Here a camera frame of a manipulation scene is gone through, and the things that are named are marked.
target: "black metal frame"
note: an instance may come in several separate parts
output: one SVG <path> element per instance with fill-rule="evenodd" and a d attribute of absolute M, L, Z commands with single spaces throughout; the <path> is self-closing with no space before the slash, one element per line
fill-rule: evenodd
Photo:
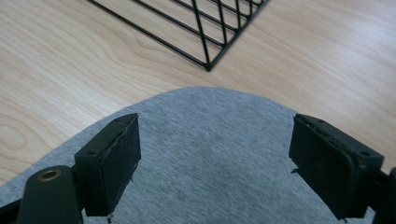
<path fill-rule="evenodd" d="M 267 5 L 269 0 L 260 0 L 259 2 L 255 2 L 253 0 L 235 0 L 235 7 L 226 5 L 221 3 L 221 0 L 207 0 L 210 3 L 214 5 L 214 7 L 218 8 L 219 11 L 219 19 L 201 11 L 198 9 L 197 3 L 195 0 L 191 0 L 191 5 L 181 1 L 181 0 L 169 0 L 169 2 L 172 2 L 174 4 L 178 4 L 187 10 L 190 10 L 193 12 L 195 15 L 195 19 L 197 22 L 198 30 L 190 27 L 189 25 L 183 23 L 182 21 L 178 21 L 177 19 L 171 17 L 170 15 L 163 13 L 160 11 L 158 8 L 153 7 L 142 0 L 130 0 L 132 2 L 135 2 L 139 4 L 141 7 L 144 7 L 145 9 L 157 14 L 158 16 L 161 16 L 167 21 L 172 22 L 174 25 L 190 32 L 192 35 L 198 36 L 201 41 L 202 41 L 202 46 L 204 49 L 205 53 L 205 61 L 199 60 L 197 57 L 189 54 L 188 52 L 176 47 L 175 45 L 169 43 L 168 41 L 160 38 L 159 36 L 155 35 L 154 33 L 148 31 L 144 27 L 139 26 L 138 24 L 134 23 L 133 21 L 130 21 L 126 19 L 125 17 L 122 17 L 119 13 L 116 11 L 111 10 L 110 8 L 96 2 L 95 0 L 87 0 L 91 3 L 93 3 L 95 6 L 101 8 L 103 11 L 111 14 L 112 16 L 120 19 L 121 21 L 125 22 L 129 26 L 135 28 L 139 32 L 147 35 L 148 37 L 156 40 L 157 42 L 163 44 L 170 50 L 176 52 L 177 54 L 181 55 L 182 57 L 190 60 L 193 63 L 196 63 L 198 65 L 201 65 L 206 71 L 210 71 L 221 59 L 221 57 L 227 52 L 227 50 L 231 47 L 231 45 L 235 42 L 235 40 L 244 32 L 244 30 L 250 25 L 250 23 L 253 21 L 253 19 L 259 14 L 259 12 Z M 248 3 L 249 6 L 249 13 L 243 13 L 240 10 L 240 1 Z M 224 16 L 223 16 L 223 10 L 228 10 L 229 12 L 233 13 L 235 17 L 237 18 L 237 26 L 231 26 L 230 24 L 226 23 L 224 21 Z M 222 31 L 222 41 L 218 41 L 214 39 L 211 36 L 208 36 L 205 34 L 203 25 L 201 23 L 201 18 L 204 18 L 205 20 L 208 20 L 214 24 L 216 24 Z M 227 31 L 233 32 L 233 37 L 229 38 L 227 36 Z M 218 46 L 220 48 L 219 53 L 215 57 L 210 57 L 209 51 L 207 49 L 207 44 L 206 42 L 210 42 L 211 44 Z"/>

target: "gray fabric seat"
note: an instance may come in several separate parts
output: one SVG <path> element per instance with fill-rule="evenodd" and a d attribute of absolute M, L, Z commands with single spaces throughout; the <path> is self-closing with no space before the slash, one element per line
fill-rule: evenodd
<path fill-rule="evenodd" d="M 290 172 L 296 111 L 267 98 L 218 88 L 170 91 L 102 119 L 0 188 L 19 199 L 26 178 L 71 166 L 74 154 L 115 117 L 138 113 L 142 161 L 113 223 L 340 223 Z M 348 223 L 371 223 L 350 219 Z M 85 223 L 106 223 L 85 217 Z"/>

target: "wooden floor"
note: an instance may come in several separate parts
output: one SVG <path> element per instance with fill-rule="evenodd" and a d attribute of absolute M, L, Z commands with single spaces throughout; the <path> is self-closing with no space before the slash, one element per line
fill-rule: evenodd
<path fill-rule="evenodd" d="M 129 13 L 125 0 L 102 2 L 202 51 L 149 13 Z M 207 73 L 86 0 L 0 0 L 0 184 L 97 120 L 190 86 L 259 94 L 325 119 L 385 155 L 388 172 L 395 15 L 394 0 L 273 0 Z"/>

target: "metal wire rack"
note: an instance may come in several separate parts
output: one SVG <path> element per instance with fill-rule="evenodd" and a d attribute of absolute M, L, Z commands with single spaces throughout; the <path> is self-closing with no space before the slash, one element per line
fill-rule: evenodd
<path fill-rule="evenodd" d="M 269 0 L 191 0 L 190 2 L 187 0 L 156 0 L 148 3 L 148 0 L 124 0 L 126 1 L 123 3 L 124 5 L 134 4 L 132 7 L 139 7 L 139 10 L 144 9 L 147 11 L 145 13 L 149 12 L 157 18 L 163 19 L 177 28 L 182 29 L 184 32 L 187 32 L 192 39 L 198 41 L 199 45 L 202 46 L 200 51 L 203 52 L 203 54 L 200 54 L 197 53 L 197 48 L 190 52 L 191 50 L 188 51 L 178 46 L 176 43 L 172 43 L 169 37 L 173 35 L 173 32 L 169 32 L 168 34 L 162 32 L 159 35 L 157 34 L 158 32 L 152 31 L 152 27 L 150 31 L 148 28 L 149 25 L 142 25 L 134 21 L 136 16 L 131 15 L 133 12 L 125 13 L 123 10 L 124 13 L 121 15 L 122 13 L 120 13 L 120 10 L 111 7 L 113 1 L 107 1 L 110 2 L 107 4 L 101 3 L 100 0 L 87 1 L 120 19 L 144 35 L 163 44 L 182 57 L 201 65 L 206 71 L 210 71 L 219 62 L 225 52 L 269 2 Z M 190 17 L 194 22 L 188 22 L 191 20 L 180 18 L 178 15 L 175 15 L 175 13 L 166 12 L 166 10 L 163 9 L 164 5 L 172 5 L 170 7 L 178 7 L 178 10 L 184 10 L 184 15 Z"/>

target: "wood grain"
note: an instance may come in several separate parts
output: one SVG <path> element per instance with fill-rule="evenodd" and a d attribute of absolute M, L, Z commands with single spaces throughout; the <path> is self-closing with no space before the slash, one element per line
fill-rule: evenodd
<path fill-rule="evenodd" d="M 394 15 L 393 0 L 273 0 L 207 73 L 84 0 L 0 0 L 0 184 L 97 120 L 189 86 L 259 94 L 325 119 L 386 156 L 387 172 L 396 166 Z M 149 14 L 133 19 L 172 29 Z"/>

